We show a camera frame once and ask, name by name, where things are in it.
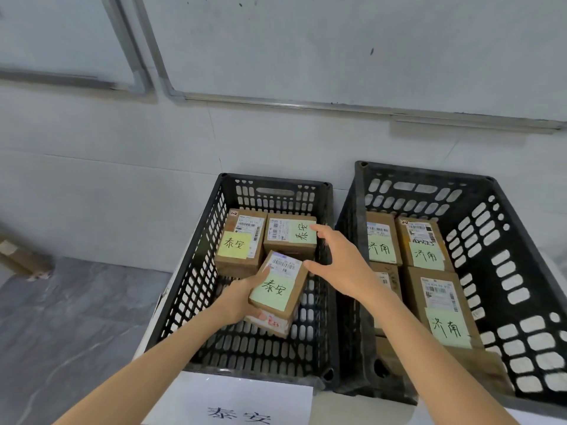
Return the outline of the large cardboard box green note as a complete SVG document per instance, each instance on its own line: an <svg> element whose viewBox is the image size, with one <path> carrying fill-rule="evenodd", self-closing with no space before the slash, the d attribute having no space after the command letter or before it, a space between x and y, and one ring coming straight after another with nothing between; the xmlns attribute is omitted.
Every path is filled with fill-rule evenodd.
<svg viewBox="0 0 567 425"><path fill-rule="evenodd" d="M408 308L441 344L484 350L456 273L404 267L402 289Z"/></svg>

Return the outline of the white paper sign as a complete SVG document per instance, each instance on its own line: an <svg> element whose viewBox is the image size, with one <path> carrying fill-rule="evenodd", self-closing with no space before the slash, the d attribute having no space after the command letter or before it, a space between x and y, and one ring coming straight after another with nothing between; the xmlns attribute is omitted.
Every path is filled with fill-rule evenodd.
<svg viewBox="0 0 567 425"><path fill-rule="evenodd" d="M181 372L142 425L308 425L310 386Z"/></svg>

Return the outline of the person's right hand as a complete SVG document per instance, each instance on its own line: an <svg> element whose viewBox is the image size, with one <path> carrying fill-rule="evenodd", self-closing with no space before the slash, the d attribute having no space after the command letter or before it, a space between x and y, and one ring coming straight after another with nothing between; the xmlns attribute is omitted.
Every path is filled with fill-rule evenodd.
<svg viewBox="0 0 567 425"><path fill-rule="evenodd" d="M314 224L311 229L330 250L330 264L333 264L333 283L330 285L338 292L363 302L365 295L371 293L379 280L357 247L341 232L327 225Z"/></svg>

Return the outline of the person's left forearm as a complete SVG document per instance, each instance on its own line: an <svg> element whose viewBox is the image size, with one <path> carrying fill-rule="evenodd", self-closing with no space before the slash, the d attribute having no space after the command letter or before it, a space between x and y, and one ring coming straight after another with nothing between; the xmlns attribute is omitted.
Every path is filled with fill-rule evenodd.
<svg viewBox="0 0 567 425"><path fill-rule="evenodd" d="M211 307L89 393L53 425L141 425L199 348L222 328Z"/></svg>

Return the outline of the person's left hand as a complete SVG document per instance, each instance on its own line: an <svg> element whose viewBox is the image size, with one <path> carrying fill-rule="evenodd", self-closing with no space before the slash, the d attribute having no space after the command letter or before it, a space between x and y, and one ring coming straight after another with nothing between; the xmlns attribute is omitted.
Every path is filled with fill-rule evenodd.
<svg viewBox="0 0 567 425"><path fill-rule="evenodd" d="M221 326L238 323L246 316L266 321L266 314L249 302L254 288L248 288L248 278L234 280L211 306Z"/></svg>

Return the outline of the large whiteboard aluminium frame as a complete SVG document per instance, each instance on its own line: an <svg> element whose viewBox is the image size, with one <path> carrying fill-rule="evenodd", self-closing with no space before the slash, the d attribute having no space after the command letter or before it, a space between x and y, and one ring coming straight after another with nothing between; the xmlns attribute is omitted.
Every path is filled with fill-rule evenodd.
<svg viewBox="0 0 567 425"><path fill-rule="evenodd" d="M567 0L134 4L172 99L567 128Z"/></svg>

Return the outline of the person's right forearm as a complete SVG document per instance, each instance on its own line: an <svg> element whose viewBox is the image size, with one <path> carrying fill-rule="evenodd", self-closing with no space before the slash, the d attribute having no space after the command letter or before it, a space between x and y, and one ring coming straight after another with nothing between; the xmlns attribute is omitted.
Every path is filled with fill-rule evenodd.
<svg viewBox="0 0 567 425"><path fill-rule="evenodd" d="M360 298L376 318L436 425L519 425L384 285Z"/></svg>

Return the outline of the black plastic crate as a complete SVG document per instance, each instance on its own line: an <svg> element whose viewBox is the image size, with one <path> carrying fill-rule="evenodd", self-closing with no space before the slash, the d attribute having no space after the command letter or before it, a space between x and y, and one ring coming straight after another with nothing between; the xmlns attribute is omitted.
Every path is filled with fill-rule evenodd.
<svg viewBox="0 0 567 425"><path fill-rule="evenodd" d="M511 380L506 406L567 409L567 294L494 178L357 161L335 228L366 259L368 211L436 221L483 346Z"/></svg>
<svg viewBox="0 0 567 425"><path fill-rule="evenodd" d="M208 307L232 278L220 276L214 254L231 208L315 216L333 221L329 182L221 173L216 179L187 250L160 300L142 352L172 335ZM335 390L340 380L336 291L309 275L286 338L240 321L224 326L199 348L187 372L301 384Z"/></svg>

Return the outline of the small cardboard box green note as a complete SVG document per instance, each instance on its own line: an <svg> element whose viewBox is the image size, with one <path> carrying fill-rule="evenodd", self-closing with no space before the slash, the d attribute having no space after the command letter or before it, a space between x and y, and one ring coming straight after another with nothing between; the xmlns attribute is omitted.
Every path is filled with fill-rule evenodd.
<svg viewBox="0 0 567 425"><path fill-rule="evenodd" d="M264 252L277 252L300 261L314 260L317 248L316 231L311 226L316 217L293 214L272 214L266 218Z"/></svg>
<svg viewBox="0 0 567 425"><path fill-rule="evenodd" d="M260 269L267 214L262 211L229 209L214 257L220 277L244 279Z"/></svg>
<svg viewBox="0 0 567 425"><path fill-rule="evenodd" d="M267 255L260 270L267 267L270 273L249 296L250 304L258 308L265 319L245 316L244 320L271 335L286 338L298 311L308 271L303 261L275 251Z"/></svg>
<svg viewBox="0 0 567 425"><path fill-rule="evenodd" d="M395 225L405 267L455 272L436 221L399 216Z"/></svg>
<svg viewBox="0 0 567 425"><path fill-rule="evenodd" d="M369 258L372 262L403 265L401 250L392 214L366 212Z"/></svg>
<svg viewBox="0 0 567 425"><path fill-rule="evenodd" d="M400 300L403 300L397 265L375 261L370 261L369 265L379 280L396 293Z"/></svg>

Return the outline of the plain flat cardboard box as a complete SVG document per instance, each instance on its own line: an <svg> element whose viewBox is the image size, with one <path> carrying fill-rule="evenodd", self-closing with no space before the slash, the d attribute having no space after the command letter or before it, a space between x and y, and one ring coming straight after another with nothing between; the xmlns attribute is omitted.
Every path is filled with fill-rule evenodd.
<svg viewBox="0 0 567 425"><path fill-rule="evenodd" d="M408 377L394 349L384 336L376 336L377 356L394 376ZM488 390L515 397L513 384L500 356L491 351L445 346L445 349Z"/></svg>

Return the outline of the long cardboard box with tape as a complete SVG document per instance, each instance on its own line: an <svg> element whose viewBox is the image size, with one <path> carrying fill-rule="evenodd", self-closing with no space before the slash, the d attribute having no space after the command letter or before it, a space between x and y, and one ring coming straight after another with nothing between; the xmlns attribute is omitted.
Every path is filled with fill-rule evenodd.
<svg viewBox="0 0 567 425"><path fill-rule="evenodd" d="M51 257L22 247L1 232L0 264L28 281L48 279L54 271Z"/></svg>

